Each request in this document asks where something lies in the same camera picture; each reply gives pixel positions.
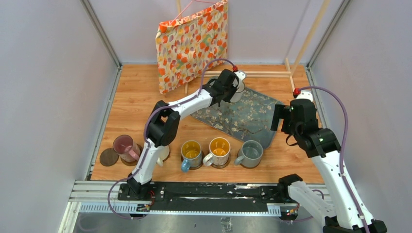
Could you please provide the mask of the white mug black handle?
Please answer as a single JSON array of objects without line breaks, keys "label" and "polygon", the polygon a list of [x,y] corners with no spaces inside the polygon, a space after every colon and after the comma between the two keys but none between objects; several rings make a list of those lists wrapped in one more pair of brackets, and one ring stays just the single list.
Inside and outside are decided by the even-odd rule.
[{"label": "white mug black handle", "polygon": [[236,90],[232,98],[230,99],[230,102],[234,103],[234,102],[239,101],[244,93],[244,90],[245,90],[245,84],[243,81],[241,81],[238,85],[238,89]]}]

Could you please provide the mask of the grey ceramic mug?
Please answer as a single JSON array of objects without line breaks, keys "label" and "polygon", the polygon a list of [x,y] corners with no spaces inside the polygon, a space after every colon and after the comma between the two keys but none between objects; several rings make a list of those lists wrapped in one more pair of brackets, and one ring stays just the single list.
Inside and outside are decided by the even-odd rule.
[{"label": "grey ceramic mug", "polygon": [[243,143],[238,151],[237,158],[234,161],[235,166],[243,166],[245,168],[255,168],[259,165],[263,156],[262,145],[254,140],[248,140]]}]

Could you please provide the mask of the white floral mug yellow inside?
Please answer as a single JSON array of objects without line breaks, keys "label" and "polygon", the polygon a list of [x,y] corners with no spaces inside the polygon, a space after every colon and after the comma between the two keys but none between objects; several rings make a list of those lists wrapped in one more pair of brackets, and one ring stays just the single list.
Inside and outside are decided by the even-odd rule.
[{"label": "white floral mug yellow inside", "polygon": [[214,138],[209,143],[209,153],[203,158],[203,165],[223,165],[230,160],[231,145],[222,137]]}]

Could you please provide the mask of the blue butterfly mug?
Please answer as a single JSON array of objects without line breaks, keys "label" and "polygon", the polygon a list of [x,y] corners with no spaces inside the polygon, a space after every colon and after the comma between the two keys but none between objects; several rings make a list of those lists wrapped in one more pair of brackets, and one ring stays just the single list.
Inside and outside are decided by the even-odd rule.
[{"label": "blue butterfly mug", "polygon": [[201,154],[204,154],[201,148],[200,143],[194,140],[187,141],[181,146],[181,156],[186,157],[187,159],[194,159]]}]

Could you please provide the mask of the cream ribbed mug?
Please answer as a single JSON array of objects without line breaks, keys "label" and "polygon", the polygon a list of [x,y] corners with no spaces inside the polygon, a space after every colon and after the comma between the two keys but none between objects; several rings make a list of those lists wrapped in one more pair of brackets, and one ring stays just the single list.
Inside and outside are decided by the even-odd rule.
[{"label": "cream ribbed mug", "polygon": [[170,154],[170,147],[169,146],[161,146],[158,147],[158,159],[157,159],[157,164],[162,167],[164,166],[164,161],[168,158]]}]

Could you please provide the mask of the pink mug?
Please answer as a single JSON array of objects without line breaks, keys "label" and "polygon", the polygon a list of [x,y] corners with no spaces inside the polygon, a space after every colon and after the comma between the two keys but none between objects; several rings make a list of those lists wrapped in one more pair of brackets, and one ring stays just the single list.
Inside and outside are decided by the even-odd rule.
[{"label": "pink mug", "polygon": [[113,149],[127,162],[132,162],[137,159],[139,153],[137,143],[129,135],[123,134],[118,136],[113,142]]}]

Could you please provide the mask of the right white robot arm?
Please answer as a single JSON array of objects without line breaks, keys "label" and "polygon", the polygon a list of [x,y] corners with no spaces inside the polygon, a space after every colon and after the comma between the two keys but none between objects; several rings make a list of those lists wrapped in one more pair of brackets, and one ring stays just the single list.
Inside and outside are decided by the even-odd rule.
[{"label": "right white robot arm", "polygon": [[375,219],[357,194],[341,161],[343,148],[331,129],[320,128],[314,103],[295,99],[289,105],[276,104],[271,129],[295,138],[299,148],[315,164],[332,200],[329,205],[311,191],[297,174],[279,179],[278,198],[282,202],[298,202],[322,226],[325,233],[386,233],[382,220]]}]

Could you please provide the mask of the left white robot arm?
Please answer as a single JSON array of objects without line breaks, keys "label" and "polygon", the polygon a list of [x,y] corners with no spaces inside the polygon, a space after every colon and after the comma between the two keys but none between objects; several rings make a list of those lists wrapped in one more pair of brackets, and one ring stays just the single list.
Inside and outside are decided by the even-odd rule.
[{"label": "left white robot arm", "polygon": [[156,103],[144,126],[144,146],[139,161],[127,178],[130,194],[136,200],[148,197],[154,167],[161,153],[176,138],[180,121],[198,110],[222,101],[230,102],[246,77],[241,70],[224,69],[216,79],[210,79],[191,95],[174,102]]}]

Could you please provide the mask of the dark brown round coaster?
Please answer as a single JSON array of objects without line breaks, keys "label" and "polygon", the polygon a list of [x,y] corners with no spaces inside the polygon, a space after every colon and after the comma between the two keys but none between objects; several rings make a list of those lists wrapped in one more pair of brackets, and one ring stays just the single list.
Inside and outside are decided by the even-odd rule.
[{"label": "dark brown round coaster", "polygon": [[113,148],[105,149],[99,157],[99,162],[102,166],[113,166],[119,159],[119,155]]}]

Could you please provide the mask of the blue floral serving tray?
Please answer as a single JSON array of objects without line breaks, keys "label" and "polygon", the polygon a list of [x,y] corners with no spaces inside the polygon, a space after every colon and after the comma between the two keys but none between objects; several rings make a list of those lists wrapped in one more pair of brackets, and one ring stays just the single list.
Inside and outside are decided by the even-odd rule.
[{"label": "blue floral serving tray", "polygon": [[220,106],[215,104],[191,116],[233,138],[243,142],[254,140],[267,149],[276,134],[271,130],[275,105],[281,103],[246,87],[237,102],[222,101]]}]

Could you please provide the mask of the floral fabric bag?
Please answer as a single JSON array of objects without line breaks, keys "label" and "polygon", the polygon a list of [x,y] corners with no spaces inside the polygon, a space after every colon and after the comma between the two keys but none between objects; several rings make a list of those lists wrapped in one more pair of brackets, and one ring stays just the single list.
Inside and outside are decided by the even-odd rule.
[{"label": "floral fabric bag", "polygon": [[161,94],[228,58],[228,8],[228,1],[221,0],[190,16],[160,22],[155,42]]}]

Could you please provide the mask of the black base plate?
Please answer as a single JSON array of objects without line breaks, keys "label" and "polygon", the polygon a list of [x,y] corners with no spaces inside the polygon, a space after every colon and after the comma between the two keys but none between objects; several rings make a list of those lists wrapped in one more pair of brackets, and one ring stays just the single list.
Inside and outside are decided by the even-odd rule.
[{"label": "black base plate", "polygon": [[297,202],[278,193],[276,184],[151,182],[136,194],[121,184],[118,200],[148,201],[157,211],[267,212],[269,205],[294,208]]}]

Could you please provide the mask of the aluminium rail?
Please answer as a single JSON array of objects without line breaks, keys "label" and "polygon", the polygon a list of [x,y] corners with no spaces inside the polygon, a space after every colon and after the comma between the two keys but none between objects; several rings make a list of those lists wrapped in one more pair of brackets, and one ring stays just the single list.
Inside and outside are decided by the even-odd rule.
[{"label": "aluminium rail", "polygon": [[69,197],[70,202],[80,202],[80,210],[86,213],[111,213],[131,215],[210,215],[210,216],[293,216],[302,210],[297,204],[294,208],[281,208],[269,205],[267,212],[184,212],[184,211],[157,211],[148,201],[118,200],[120,185],[126,182],[114,183],[110,181],[76,181]]}]

